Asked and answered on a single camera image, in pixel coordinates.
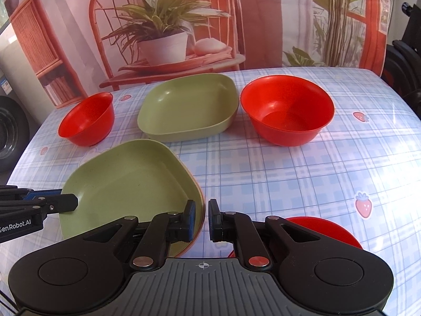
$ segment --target crosshair logo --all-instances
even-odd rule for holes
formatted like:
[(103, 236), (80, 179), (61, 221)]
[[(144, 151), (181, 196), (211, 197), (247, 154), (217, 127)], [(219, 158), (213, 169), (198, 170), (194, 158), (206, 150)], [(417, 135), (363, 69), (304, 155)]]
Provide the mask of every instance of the crosshair logo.
[(202, 263), (200, 263), (199, 265), (196, 265), (196, 266), (199, 266), (202, 270), (204, 270), (205, 268), (208, 268), (209, 266), (212, 266), (212, 265), (209, 265), (208, 263), (202, 262)]

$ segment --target table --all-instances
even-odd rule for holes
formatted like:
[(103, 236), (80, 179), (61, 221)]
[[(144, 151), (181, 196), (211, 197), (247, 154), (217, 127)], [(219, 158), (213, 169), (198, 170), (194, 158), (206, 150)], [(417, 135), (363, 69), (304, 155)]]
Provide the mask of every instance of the table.
[[(309, 144), (272, 146), (258, 137), (240, 108), (224, 133), (167, 145), (197, 179), (206, 201), (216, 198), (222, 211), (247, 213), (260, 221), (271, 214), (318, 216), (348, 229), (364, 249), (383, 258), (393, 271), (395, 285), (385, 312), (420, 315), (420, 120), (390, 87), (366, 70), (273, 68), (226, 73), (239, 92), (251, 80), (274, 74), (311, 80), (334, 100), (333, 121)], [(61, 188), (86, 160), (145, 137), (136, 118), (155, 85), (113, 92), (113, 129), (92, 148), (80, 148), (58, 137), (58, 125), (71, 107), (55, 110), (22, 155), (9, 183), (33, 189)], [(184, 256), (228, 255), (232, 246), (213, 244), (208, 230), (206, 220)], [(16, 260), (60, 240), (58, 216), (51, 215), (44, 230), (1, 244), (0, 288), (10, 293), (7, 274)]]

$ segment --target green square bowl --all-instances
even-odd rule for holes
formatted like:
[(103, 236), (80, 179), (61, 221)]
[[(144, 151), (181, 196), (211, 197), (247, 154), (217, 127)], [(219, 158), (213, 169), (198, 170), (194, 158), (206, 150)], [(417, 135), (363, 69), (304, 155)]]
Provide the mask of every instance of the green square bowl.
[(232, 124), (238, 105), (237, 89), (228, 76), (180, 77), (149, 92), (137, 124), (151, 139), (162, 142), (207, 138)]
[[(129, 141), (87, 161), (71, 174), (62, 193), (79, 199), (75, 211), (60, 214), (64, 239), (128, 215), (145, 222), (156, 214), (182, 212), (188, 199), (196, 202), (194, 239), (205, 219), (199, 185), (171, 150), (154, 140)], [(189, 245), (172, 244), (169, 255), (178, 256)]]

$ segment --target bowl rim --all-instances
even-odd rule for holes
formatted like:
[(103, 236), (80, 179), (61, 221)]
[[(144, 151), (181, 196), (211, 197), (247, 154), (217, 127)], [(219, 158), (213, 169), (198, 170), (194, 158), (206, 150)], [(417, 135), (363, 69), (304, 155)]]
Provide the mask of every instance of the bowl rim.
[[(274, 127), (274, 126), (272, 126), (272, 125), (268, 125), (267, 123), (265, 123), (265, 122), (263, 122), (263, 121), (260, 121), (260, 120), (257, 120), (255, 117), (253, 117), (247, 110), (246, 110), (246, 108), (244, 107), (244, 105), (243, 105), (243, 92), (244, 92), (244, 90), (249, 86), (249, 85), (251, 85), (253, 82), (255, 82), (255, 81), (257, 81), (257, 80), (260, 80), (260, 79), (263, 79), (263, 78), (266, 78), (266, 77), (273, 77), (273, 76), (275, 76), (275, 77), (294, 77), (295, 79), (298, 79), (298, 80), (300, 80), (300, 81), (307, 81), (307, 82), (309, 82), (309, 83), (311, 83), (311, 84), (313, 84), (313, 85), (315, 85), (317, 88), (319, 88), (328, 98), (329, 98), (329, 101), (332, 103), (332, 107), (333, 107), (333, 113), (332, 113), (332, 117), (331, 118), (329, 118), (329, 121), (327, 121), (325, 124), (323, 124), (322, 126), (320, 126), (320, 127), (317, 127), (317, 128), (315, 128), (315, 129), (310, 129), (310, 130), (306, 130), (306, 131), (291, 131), (291, 130), (287, 130), (287, 129), (280, 129), (280, 128), (277, 128), (277, 127)], [(330, 95), (321, 87), (321, 86), (319, 86), (318, 84), (316, 84), (316, 83), (314, 83), (314, 82), (312, 82), (312, 81), (310, 81), (310, 80), (307, 80), (307, 79), (305, 79), (305, 78), (302, 78), (302, 77), (298, 77), (298, 76), (294, 76), (294, 75), (265, 75), (265, 76), (260, 76), (260, 77), (258, 77), (258, 78), (255, 78), (254, 80), (252, 80), (252, 81), (250, 81), (249, 83), (247, 83), (246, 85), (245, 85), (245, 87), (243, 88), (243, 90), (241, 90), (241, 94), (240, 94), (240, 97), (239, 97), (239, 99), (240, 99), (240, 103), (241, 103), (241, 107), (243, 108), (243, 110), (246, 112), (246, 114), (249, 116), (249, 118), (250, 119), (252, 119), (252, 120), (254, 120), (254, 121), (256, 121), (256, 122), (259, 122), (259, 123), (261, 123), (261, 124), (263, 124), (264, 126), (266, 126), (266, 127), (269, 127), (269, 128), (271, 128), (271, 129), (275, 129), (275, 130), (277, 130), (277, 131), (283, 131), (283, 132), (288, 132), (288, 133), (311, 133), (311, 132), (315, 132), (315, 131), (319, 131), (320, 129), (322, 129), (322, 128), (324, 128), (324, 127), (326, 127), (329, 123), (331, 123), (331, 121), (333, 120), (333, 117), (335, 116), (335, 111), (336, 111), (336, 108), (335, 108), (335, 104), (334, 104), (334, 102), (333, 102), (333, 99), (330, 97)]]
[(96, 94), (93, 94), (93, 95), (91, 95), (91, 96), (89, 96), (89, 97), (87, 97), (87, 98), (85, 98), (84, 100), (82, 100), (80, 103), (78, 103), (76, 106), (74, 106), (72, 109), (70, 109), (69, 111), (68, 111), (68, 113), (66, 114), (66, 116), (63, 118), (63, 120), (60, 122), (60, 125), (58, 126), (58, 131), (57, 131), (57, 133), (58, 133), (58, 135), (61, 137), (61, 138), (64, 138), (64, 139), (70, 139), (70, 138), (72, 138), (72, 137), (74, 137), (74, 136), (76, 136), (76, 135), (79, 135), (79, 134), (81, 134), (82, 132), (84, 132), (87, 128), (85, 128), (85, 129), (82, 129), (82, 130), (80, 130), (79, 132), (77, 132), (77, 133), (75, 133), (75, 134), (72, 134), (72, 135), (70, 135), (70, 136), (63, 136), (61, 133), (62, 133), (62, 127), (63, 127), (63, 124), (66, 122), (66, 121), (68, 121), (69, 119), (70, 119), (70, 113), (72, 112), (72, 111), (74, 111), (74, 112), (77, 112), (77, 111), (79, 111), (83, 106), (85, 106), (86, 104), (88, 104), (88, 103), (90, 103), (92, 100), (93, 100), (93, 97), (98, 97), (98, 96), (104, 96), (104, 97), (107, 97), (108, 98), (108, 100), (109, 100), (109, 104), (108, 104), (108, 106), (107, 106), (107, 108), (104, 110), (104, 112), (102, 112), (102, 114), (95, 120), (95, 121), (93, 121), (88, 127), (91, 127), (91, 126), (93, 126), (106, 112), (107, 112), (107, 110), (108, 110), (108, 108), (110, 107), (110, 106), (112, 106), (112, 102), (113, 102), (113, 100), (114, 100), (114, 96), (113, 96), (113, 94), (111, 94), (110, 92), (107, 92), (107, 91), (102, 91), (102, 92), (98, 92), (98, 93), (96, 93)]
[[(197, 191), (199, 192), (199, 194), (200, 194), (200, 196), (201, 196), (201, 200), (200, 200), (200, 205), (201, 205), (201, 209), (202, 209), (202, 212), (201, 212), (201, 216), (200, 216), (200, 219), (199, 220), (196, 220), (195, 219), (195, 223), (196, 223), (196, 221), (199, 221), (199, 227), (198, 227), (198, 230), (197, 230), (197, 233), (194, 235), (194, 237), (193, 237), (193, 240), (191, 241), (191, 242), (189, 242), (188, 243), (188, 245), (183, 249), (183, 250), (181, 250), (178, 254), (176, 254), (176, 256), (175, 256), (175, 258), (178, 258), (178, 257), (181, 257), (181, 255), (183, 255), (184, 253), (186, 253), (189, 249), (191, 249), (191, 247), (194, 245), (194, 243), (196, 242), (196, 240), (199, 238), (199, 236), (201, 235), (201, 233), (202, 233), (202, 230), (203, 230), (203, 225), (204, 225), (204, 223), (205, 223), (205, 219), (206, 219), (206, 198), (205, 198), (205, 193), (203, 192), (203, 189), (202, 189), (202, 187), (201, 187), (201, 185), (199, 184), (199, 182), (197, 181), (197, 179), (196, 179), (196, 177), (191, 173), (191, 171), (188, 169), (188, 167), (185, 165), (185, 163), (169, 148), (169, 146), (167, 146), (166, 144), (163, 144), (162, 142), (160, 142), (160, 141), (157, 141), (157, 140), (153, 140), (153, 139), (133, 139), (133, 140), (129, 140), (129, 141), (127, 141), (127, 142), (122, 142), (122, 143), (120, 143), (120, 144), (117, 144), (116, 146), (113, 146), (113, 147), (111, 147), (111, 148), (109, 148), (109, 149), (107, 149), (107, 150), (105, 150), (105, 151), (102, 151), (102, 152), (100, 152), (99, 154), (98, 154), (98, 156), (100, 156), (101, 154), (103, 154), (104, 152), (107, 152), (107, 151), (110, 151), (110, 150), (112, 150), (112, 149), (114, 149), (114, 148), (116, 148), (116, 147), (118, 147), (118, 146), (121, 146), (121, 145), (123, 145), (123, 144), (128, 144), (128, 143), (135, 143), (135, 142), (143, 142), (143, 143), (145, 143), (145, 142), (150, 142), (150, 143), (155, 143), (155, 145), (156, 146), (160, 146), (160, 147), (164, 147), (164, 148), (166, 148), (167, 150), (169, 150), (170, 152), (171, 152), (171, 154), (174, 156), (174, 158), (178, 161), (178, 163), (183, 167), (183, 169), (187, 172), (187, 174), (189, 175), (189, 177), (190, 177), (190, 179), (192, 180), (192, 182), (194, 183), (194, 185), (196, 186), (196, 188), (197, 188)], [(82, 166), (84, 166), (84, 165), (86, 165), (86, 163), (87, 162), (89, 162), (89, 161), (91, 161), (92, 159), (95, 159), (96, 157), (94, 157), (94, 158), (91, 158), (90, 160), (88, 160), (88, 161), (86, 161), (85, 163), (83, 163), (82, 165), (80, 165), (76, 170), (78, 170), (80, 167), (82, 167)], [(70, 180), (70, 178), (74, 175), (74, 173), (75, 173), (75, 171), (76, 170), (74, 170), (71, 174), (70, 174), (70, 176), (69, 177), (67, 177), (67, 179), (66, 179), (66, 181), (65, 181), (65, 183), (64, 183), (64, 185), (66, 185), (66, 183)]]
[[(140, 126), (140, 119), (141, 119), (141, 110), (142, 110), (142, 107), (143, 107), (143, 104), (145, 103), (145, 100), (147, 99), (147, 97), (148, 97), (148, 95), (153, 91), (153, 90), (155, 90), (155, 89), (157, 89), (157, 88), (162, 88), (162, 86), (164, 85), (164, 84), (166, 84), (166, 83), (168, 83), (168, 82), (171, 82), (171, 81), (175, 81), (175, 80), (182, 80), (183, 78), (186, 78), (186, 77), (193, 77), (193, 76), (207, 76), (207, 75), (209, 75), (209, 76), (214, 76), (214, 77), (216, 77), (216, 76), (223, 76), (224, 78), (227, 78), (228, 80), (229, 80), (229, 82), (230, 83), (232, 83), (232, 87), (233, 87), (233, 91), (235, 90), (235, 92), (236, 92), (236, 94), (237, 94), (237, 104), (236, 104), (236, 108), (235, 108), (235, 110), (233, 110), (233, 112), (228, 116), (228, 117), (226, 117), (225, 119), (223, 119), (222, 121), (220, 121), (220, 122), (218, 122), (218, 123), (215, 123), (215, 124), (213, 124), (213, 125), (210, 125), (210, 126), (205, 126), (205, 127), (201, 127), (201, 128), (198, 128), (198, 129), (188, 129), (188, 130), (185, 130), (185, 131), (176, 131), (176, 132), (167, 132), (167, 133), (157, 133), (157, 132), (155, 132), (155, 131), (149, 131), (148, 129), (144, 129), (145, 127), (144, 126), (142, 126), (143, 127), (143, 129), (141, 129), (141, 126)], [(144, 99), (144, 101), (143, 101), (143, 103), (142, 103), (142, 106), (140, 107), (140, 110), (139, 110), (139, 113), (138, 113), (138, 116), (137, 116), (137, 125), (138, 125), (138, 127), (139, 127), (139, 129), (142, 131), (142, 132), (144, 132), (144, 133), (146, 133), (148, 136), (159, 136), (159, 137), (162, 137), (162, 136), (179, 136), (179, 135), (183, 135), (183, 134), (191, 134), (191, 133), (194, 133), (194, 132), (198, 132), (198, 131), (206, 131), (206, 130), (209, 130), (209, 129), (213, 129), (213, 128), (217, 128), (218, 126), (220, 126), (220, 125), (222, 125), (222, 124), (224, 124), (224, 123), (226, 123), (228, 120), (230, 120), (235, 114), (237, 114), (237, 112), (238, 112), (238, 108), (239, 108), (239, 106), (240, 106), (240, 100), (239, 100), (239, 95), (238, 95), (238, 89), (237, 89), (237, 86), (235, 85), (235, 82), (234, 82), (234, 80), (230, 77), (230, 76), (227, 76), (227, 75), (224, 75), (223, 73), (217, 73), (217, 72), (206, 72), (206, 73), (197, 73), (197, 74), (195, 74), (195, 75), (188, 75), (188, 76), (182, 76), (182, 77), (177, 77), (177, 78), (173, 78), (173, 79), (171, 79), (171, 80), (168, 80), (168, 81), (163, 81), (163, 82), (160, 82), (158, 85), (156, 85), (156, 86), (154, 86), (149, 92), (148, 92), (148, 94), (146, 95), (146, 97), (145, 97), (145, 99)]]

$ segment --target plastic bowl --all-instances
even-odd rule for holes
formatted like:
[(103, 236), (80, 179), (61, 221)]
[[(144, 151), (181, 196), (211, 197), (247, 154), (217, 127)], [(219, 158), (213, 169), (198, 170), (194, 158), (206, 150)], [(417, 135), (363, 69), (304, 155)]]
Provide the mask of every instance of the plastic bowl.
[[(342, 241), (348, 245), (363, 249), (358, 240), (342, 226), (319, 217), (296, 216), (287, 218), (288, 221), (297, 225), (306, 227), (320, 234), (329, 236), (336, 240)], [(235, 253), (232, 251), (229, 258), (234, 258)]]
[(83, 100), (64, 117), (58, 135), (77, 146), (104, 140), (114, 124), (112, 99), (109, 92), (100, 92)]
[(335, 114), (327, 92), (294, 76), (260, 77), (244, 87), (240, 100), (256, 132), (280, 146), (308, 143)]

